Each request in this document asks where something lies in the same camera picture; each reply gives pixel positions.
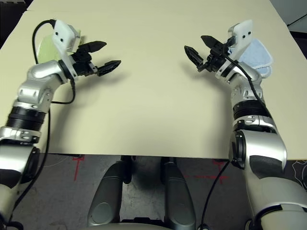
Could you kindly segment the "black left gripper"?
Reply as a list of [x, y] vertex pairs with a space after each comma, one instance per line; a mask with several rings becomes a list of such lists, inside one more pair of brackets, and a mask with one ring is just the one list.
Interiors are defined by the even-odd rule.
[[89, 76], [97, 73], [97, 76], [101, 77], [112, 72], [121, 64], [121, 60], [112, 60], [97, 68], [92, 63], [90, 53], [96, 52], [106, 45], [107, 43], [103, 41], [93, 41], [78, 47], [76, 52], [71, 55], [74, 60], [72, 66], [78, 76]]

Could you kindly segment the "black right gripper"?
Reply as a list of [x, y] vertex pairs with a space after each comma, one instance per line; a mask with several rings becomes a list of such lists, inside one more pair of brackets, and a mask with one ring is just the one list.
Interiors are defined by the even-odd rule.
[[211, 49], [205, 63], [203, 63], [203, 58], [194, 48], [184, 46], [185, 53], [194, 65], [199, 65], [197, 67], [198, 72], [202, 72], [203, 70], [217, 72], [226, 61], [224, 56], [229, 55], [228, 46], [210, 35], [202, 35], [201, 39]]

